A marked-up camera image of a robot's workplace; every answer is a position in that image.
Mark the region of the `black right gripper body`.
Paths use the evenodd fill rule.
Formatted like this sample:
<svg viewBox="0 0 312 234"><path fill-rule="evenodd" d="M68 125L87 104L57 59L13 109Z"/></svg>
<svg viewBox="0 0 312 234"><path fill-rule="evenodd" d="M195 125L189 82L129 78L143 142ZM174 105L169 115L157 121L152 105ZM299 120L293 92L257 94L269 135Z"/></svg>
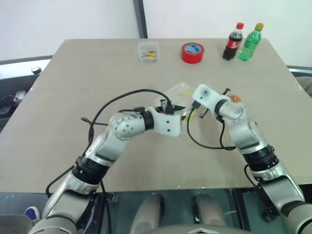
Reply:
<svg viewBox="0 0 312 234"><path fill-rule="evenodd" d="M200 108L201 104L197 101L194 101L192 103L192 110L193 110L193 113L195 113L199 108ZM208 108L207 107L204 107L198 114L199 117L205 117L206 113L208 111Z"/></svg>

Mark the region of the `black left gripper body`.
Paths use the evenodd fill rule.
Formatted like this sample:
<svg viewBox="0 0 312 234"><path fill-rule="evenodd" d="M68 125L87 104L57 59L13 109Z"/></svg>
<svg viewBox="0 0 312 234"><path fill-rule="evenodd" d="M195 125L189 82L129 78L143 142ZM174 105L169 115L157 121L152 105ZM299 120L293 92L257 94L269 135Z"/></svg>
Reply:
<svg viewBox="0 0 312 234"><path fill-rule="evenodd" d="M160 106L157 107L157 112L163 113L166 115L173 115L174 114L174 107L170 100L161 99Z"/></svg>

